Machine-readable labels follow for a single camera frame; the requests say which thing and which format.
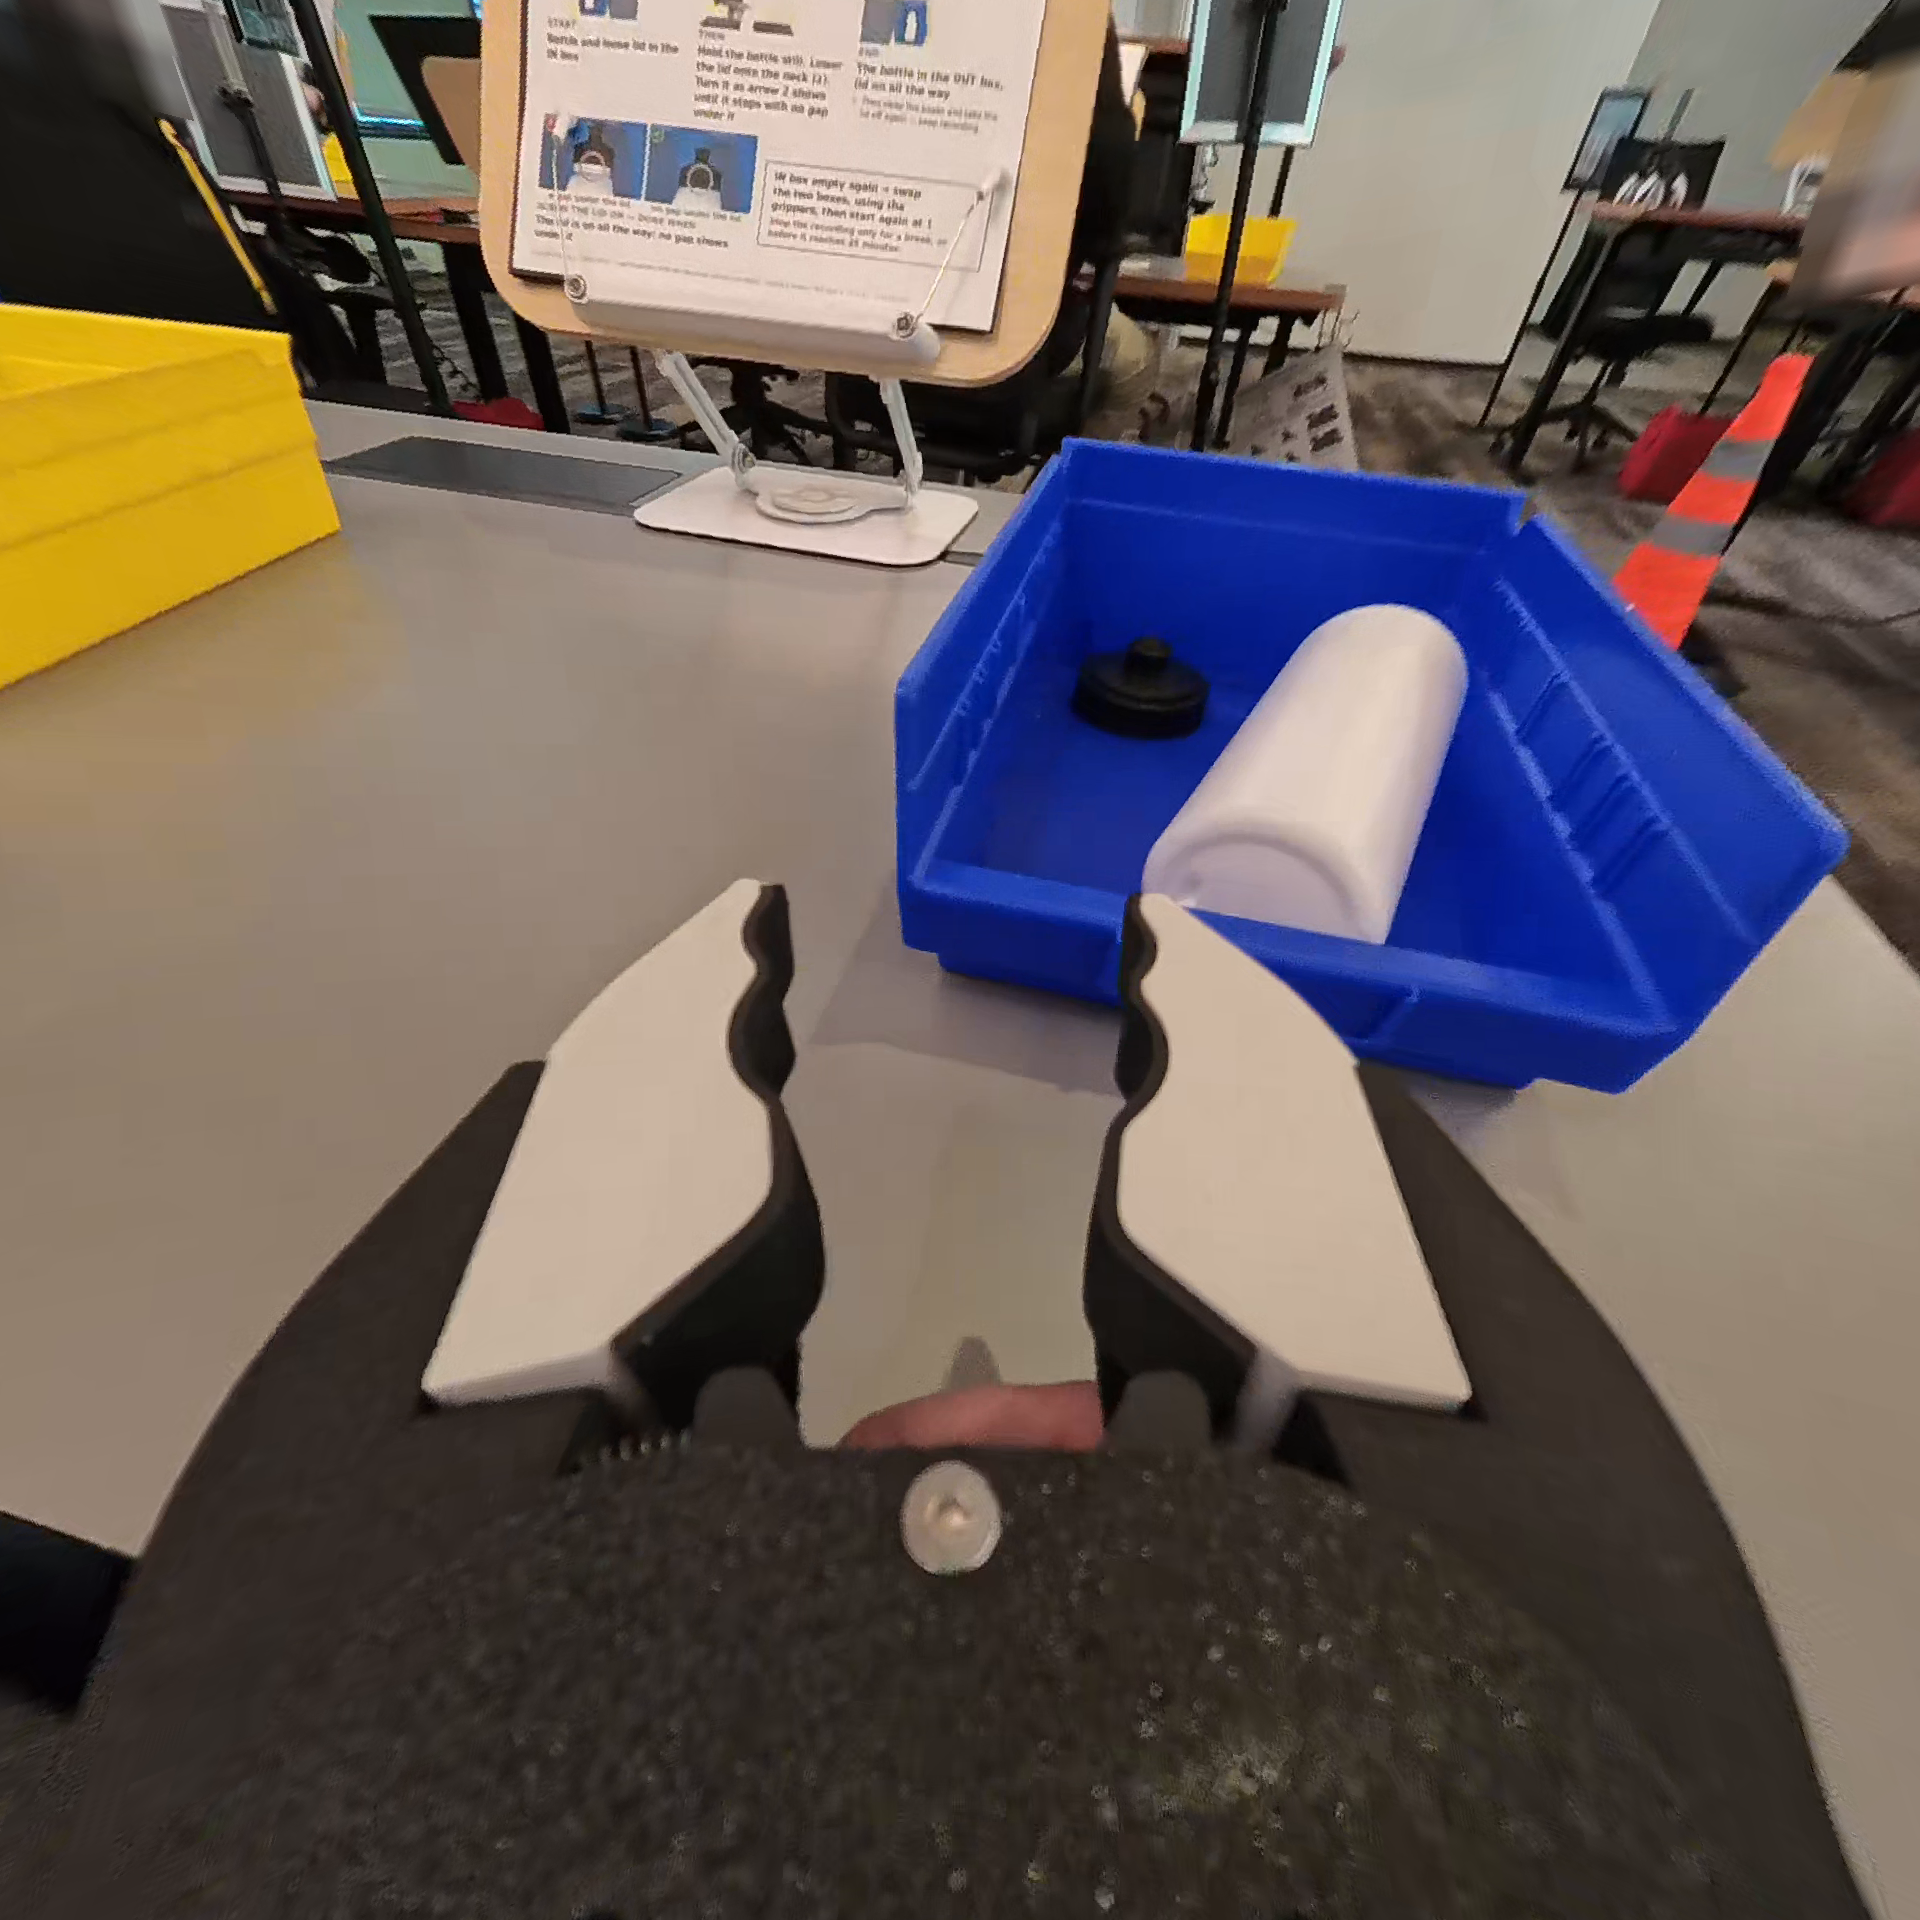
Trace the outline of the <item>black bottle lid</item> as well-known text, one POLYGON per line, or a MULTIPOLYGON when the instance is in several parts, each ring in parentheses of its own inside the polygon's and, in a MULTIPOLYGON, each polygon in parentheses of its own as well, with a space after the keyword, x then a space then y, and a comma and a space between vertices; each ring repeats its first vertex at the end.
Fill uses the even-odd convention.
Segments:
POLYGON ((1088 652, 1069 707, 1117 737, 1189 737, 1211 706, 1211 679, 1163 635, 1088 652))

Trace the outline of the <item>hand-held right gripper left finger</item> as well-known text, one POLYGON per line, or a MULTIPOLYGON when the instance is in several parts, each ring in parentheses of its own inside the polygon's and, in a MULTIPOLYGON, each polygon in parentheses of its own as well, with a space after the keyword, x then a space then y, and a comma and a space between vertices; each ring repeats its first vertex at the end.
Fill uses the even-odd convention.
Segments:
POLYGON ((800 1394, 827 1243, 784 1111, 790 901, 741 879, 547 1047, 421 1391, 586 1391, 684 1429, 711 1379, 800 1394))

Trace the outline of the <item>black tripod pole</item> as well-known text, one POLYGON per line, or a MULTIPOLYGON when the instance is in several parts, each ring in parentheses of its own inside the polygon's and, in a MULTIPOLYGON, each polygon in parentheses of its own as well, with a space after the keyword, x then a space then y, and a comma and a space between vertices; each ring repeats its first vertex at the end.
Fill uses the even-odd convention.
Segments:
POLYGON ((341 80, 341 67, 332 56, 332 30, 322 24, 319 3, 287 3, 287 6, 297 24, 297 31, 301 31, 306 66, 313 67, 313 79, 317 79, 317 89, 319 89, 319 98, 326 108, 326 121, 341 148, 351 198, 363 210, 363 221, 368 227, 382 274, 388 282, 388 295, 395 299, 413 370, 421 375, 421 393, 436 418, 455 418, 446 381, 440 371, 440 358, 436 358, 436 349, 434 349, 430 333, 425 327, 425 313, 421 313, 411 274, 400 260, 395 224, 390 224, 388 210, 382 202, 374 171, 366 155, 366 142, 356 127, 356 112, 348 103, 348 89, 341 80))

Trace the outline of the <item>white plastic bottle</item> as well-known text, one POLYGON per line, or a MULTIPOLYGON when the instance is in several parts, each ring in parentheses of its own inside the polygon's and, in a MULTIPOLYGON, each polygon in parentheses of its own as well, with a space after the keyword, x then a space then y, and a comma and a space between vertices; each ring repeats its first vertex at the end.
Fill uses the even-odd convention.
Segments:
POLYGON ((1452 629, 1407 605, 1323 621, 1143 861, 1189 912, 1384 944, 1465 706, 1452 629))

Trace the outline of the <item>orange traffic cone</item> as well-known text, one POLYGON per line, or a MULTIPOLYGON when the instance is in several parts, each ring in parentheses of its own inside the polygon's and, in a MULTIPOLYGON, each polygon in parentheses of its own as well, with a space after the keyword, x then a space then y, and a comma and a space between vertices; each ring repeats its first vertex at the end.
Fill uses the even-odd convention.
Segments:
POLYGON ((1785 430, 1816 358, 1777 357, 1749 401, 1735 413, 1705 467, 1690 474, 1649 535, 1617 572, 1618 600, 1651 635, 1679 649, 1699 618, 1717 569, 1756 503, 1767 465, 1785 430))

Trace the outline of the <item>yellow plastic bin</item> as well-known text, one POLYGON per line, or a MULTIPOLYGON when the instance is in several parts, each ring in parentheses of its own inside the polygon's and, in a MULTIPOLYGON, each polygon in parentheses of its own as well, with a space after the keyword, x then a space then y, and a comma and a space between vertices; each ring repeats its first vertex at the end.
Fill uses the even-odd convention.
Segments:
POLYGON ((4 302, 4 686, 338 527, 279 333, 4 302))
MULTIPOLYGON (((1181 276, 1218 285, 1227 269, 1227 211, 1190 211, 1181 234, 1181 276)), ((1233 256, 1238 286, 1267 286, 1282 276, 1300 221, 1288 214, 1246 214, 1233 256)))

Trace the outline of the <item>wooden desk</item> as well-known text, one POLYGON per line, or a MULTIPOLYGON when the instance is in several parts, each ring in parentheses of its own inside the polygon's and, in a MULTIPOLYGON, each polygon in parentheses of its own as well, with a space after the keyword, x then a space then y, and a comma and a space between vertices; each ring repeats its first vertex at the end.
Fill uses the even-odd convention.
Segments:
MULTIPOLYGON (((1297 358, 1300 336, 1333 327, 1343 292, 1288 285, 1233 285, 1218 343, 1209 409, 1209 449, 1233 445, 1238 413, 1249 410, 1259 378, 1297 358)), ((1089 381, 1075 378, 1070 438, 1172 445, 1190 427, 1215 285, 1189 276, 1169 257, 1126 257, 1106 297, 1106 327, 1089 381)))

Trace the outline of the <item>printed paper sheet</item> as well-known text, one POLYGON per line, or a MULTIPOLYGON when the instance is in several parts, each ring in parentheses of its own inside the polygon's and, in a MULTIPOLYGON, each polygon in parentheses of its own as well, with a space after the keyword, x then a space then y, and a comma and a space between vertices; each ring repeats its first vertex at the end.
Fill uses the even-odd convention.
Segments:
POLYGON ((1227 449, 1264 465, 1360 469, 1343 345, 1297 351, 1242 387, 1227 449))

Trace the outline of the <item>blue plastic bin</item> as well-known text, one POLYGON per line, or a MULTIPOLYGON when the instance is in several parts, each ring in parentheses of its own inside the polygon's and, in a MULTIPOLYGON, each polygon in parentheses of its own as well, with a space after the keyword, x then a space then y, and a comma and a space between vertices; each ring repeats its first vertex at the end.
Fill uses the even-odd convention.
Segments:
POLYGON ((948 973, 1117 1004, 1151 840, 1303 635, 1407 605, 1465 699, 1384 944, 1220 935, 1365 1058, 1627 1092, 1689 1046, 1838 867, 1835 813, 1500 486, 1070 441, 894 696, 897 913, 948 973), (1189 737, 1070 707, 1088 652, 1163 635, 1189 737))

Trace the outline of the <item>instruction sheet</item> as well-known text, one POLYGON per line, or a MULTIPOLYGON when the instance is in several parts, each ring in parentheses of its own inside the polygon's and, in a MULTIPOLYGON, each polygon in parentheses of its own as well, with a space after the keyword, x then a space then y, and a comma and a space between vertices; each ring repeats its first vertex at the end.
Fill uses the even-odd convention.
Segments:
POLYGON ((985 333, 1042 30, 1043 3, 525 3, 509 265, 985 333))

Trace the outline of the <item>wooden clipboard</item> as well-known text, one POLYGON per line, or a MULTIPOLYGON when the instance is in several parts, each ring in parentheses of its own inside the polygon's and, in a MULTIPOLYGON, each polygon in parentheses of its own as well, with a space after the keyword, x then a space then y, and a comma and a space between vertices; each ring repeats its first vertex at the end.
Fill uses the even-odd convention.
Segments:
POLYGON ((1042 56, 1011 221, 1001 256, 996 322, 985 333, 931 327, 902 313, 894 327, 800 322, 767 315, 684 313, 586 299, 574 282, 553 285, 519 276, 509 265, 517 142, 519 142, 519 49, 525 3, 483 3, 483 79, 475 142, 475 220, 483 257, 495 292, 517 315, 547 333, 626 343, 637 349, 683 349, 718 363, 765 363, 796 371, 834 371, 865 378, 903 378, 920 386, 977 387, 1020 371, 1051 329, 1076 187, 1089 138, 1089 103, 1099 79, 1099 49, 1111 14, 1102 3, 1043 3, 1042 56))

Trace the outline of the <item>black office chair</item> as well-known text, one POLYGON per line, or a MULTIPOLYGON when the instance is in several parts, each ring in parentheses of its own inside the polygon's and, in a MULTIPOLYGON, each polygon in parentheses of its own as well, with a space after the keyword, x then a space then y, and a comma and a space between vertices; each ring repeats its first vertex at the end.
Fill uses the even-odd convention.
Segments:
POLYGON ((903 386, 906 420, 931 474, 961 482, 1001 482, 1042 467, 1079 434, 1089 409, 1085 371, 1099 315, 1097 282, 1117 269, 1131 237, 1135 116, 1119 79, 1119 37, 1106 27, 1089 138, 1076 184, 1062 299, 1043 345, 1008 378, 977 387, 903 386))
POLYGON ((1572 467, 1584 467, 1607 441, 1630 438, 1633 427, 1599 405, 1607 386, 1618 386, 1633 363, 1676 345, 1699 345, 1714 336, 1714 320, 1690 302, 1668 311, 1665 299, 1686 269, 1682 243, 1673 227, 1591 227, 1563 282, 1554 286, 1542 333, 1554 343, 1571 341, 1572 358, 1596 363, 1596 375, 1577 401, 1549 410, 1572 445, 1572 467), (1572 327, 1581 292, 1599 265, 1609 243, 1618 237, 1607 271, 1596 282, 1592 311, 1572 327))

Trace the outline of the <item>white document stand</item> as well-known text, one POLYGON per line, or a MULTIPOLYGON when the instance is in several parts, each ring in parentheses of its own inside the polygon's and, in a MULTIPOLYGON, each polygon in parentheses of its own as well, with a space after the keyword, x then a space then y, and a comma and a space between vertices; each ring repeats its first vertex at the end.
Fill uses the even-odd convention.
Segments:
POLYGON ((754 456, 738 430, 726 424, 684 351, 656 349, 652 363, 691 409, 720 465, 642 499, 632 508, 641 529, 803 557, 918 569, 941 561, 977 520, 972 497, 924 486, 924 465, 897 378, 881 378, 878 386, 902 455, 902 474, 883 482, 865 474, 754 456))

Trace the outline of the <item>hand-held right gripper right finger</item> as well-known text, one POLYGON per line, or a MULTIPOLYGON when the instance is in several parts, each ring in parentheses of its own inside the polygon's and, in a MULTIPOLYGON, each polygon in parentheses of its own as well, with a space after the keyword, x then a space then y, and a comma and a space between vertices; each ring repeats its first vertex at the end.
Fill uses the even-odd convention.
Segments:
POLYGON ((1085 1254, 1106 1417, 1163 1375, 1243 1454, 1271 1454, 1307 1394, 1465 1412, 1355 1053, 1163 893, 1123 912, 1117 1092, 1085 1254))

